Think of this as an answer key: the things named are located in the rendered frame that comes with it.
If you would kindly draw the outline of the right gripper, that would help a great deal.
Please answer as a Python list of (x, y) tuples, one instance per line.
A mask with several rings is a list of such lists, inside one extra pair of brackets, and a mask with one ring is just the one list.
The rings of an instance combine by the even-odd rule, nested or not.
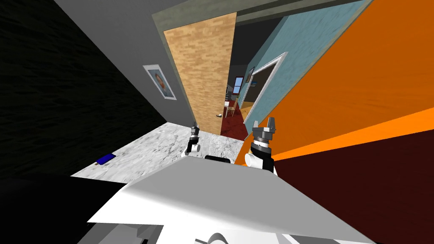
[(275, 133), (275, 118), (269, 117), (267, 127), (259, 127), (258, 121), (253, 124), (252, 132), (255, 140), (272, 140)]

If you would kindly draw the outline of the wooden chair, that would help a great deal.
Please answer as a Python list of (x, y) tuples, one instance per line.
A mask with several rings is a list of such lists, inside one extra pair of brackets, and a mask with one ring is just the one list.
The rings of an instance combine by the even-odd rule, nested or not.
[(229, 105), (229, 102), (227, 102), (228, 106), (226, 107), (225, 117), (228, 116), (228, 114), (231, 114), (231, 116), (234, 116), (236, 107), (238, 105), (239, 95), (234, 100), (234, 103), (232, 106)]

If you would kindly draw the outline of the light wooden door leaf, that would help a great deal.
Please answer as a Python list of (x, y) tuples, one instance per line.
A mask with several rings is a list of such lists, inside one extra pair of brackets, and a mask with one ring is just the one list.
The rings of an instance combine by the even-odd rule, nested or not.
[(164, 31), (196, 122), (219, 135), (236, 24), (236, 13)]

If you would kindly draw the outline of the white framed portrait picture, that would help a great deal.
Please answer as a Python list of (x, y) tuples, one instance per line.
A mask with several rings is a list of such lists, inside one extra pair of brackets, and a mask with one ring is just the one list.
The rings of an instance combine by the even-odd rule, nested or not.
[(175, 94), (173, 93), (158, 64), (143, 65), (143, 68), (145, 69), (155, 86), (158, 88), (159, 92), (163, 95), (164, 99), (176, 100)]

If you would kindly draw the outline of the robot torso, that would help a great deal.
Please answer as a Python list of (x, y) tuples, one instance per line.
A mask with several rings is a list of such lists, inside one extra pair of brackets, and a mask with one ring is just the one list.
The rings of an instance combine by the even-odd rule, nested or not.
[(90, 221), (372, 243), (268, 170), (191, 156), (129, 182)]

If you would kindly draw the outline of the blue flat box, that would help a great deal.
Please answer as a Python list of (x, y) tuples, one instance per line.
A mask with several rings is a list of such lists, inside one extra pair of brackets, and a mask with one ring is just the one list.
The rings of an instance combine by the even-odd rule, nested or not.
[(107, 154), (107, 155), (97, 159), (95, 162), (95, 165), (104, 165), (115, 157), (116, 157), (116, 155), (114, 155), (113, 153)]

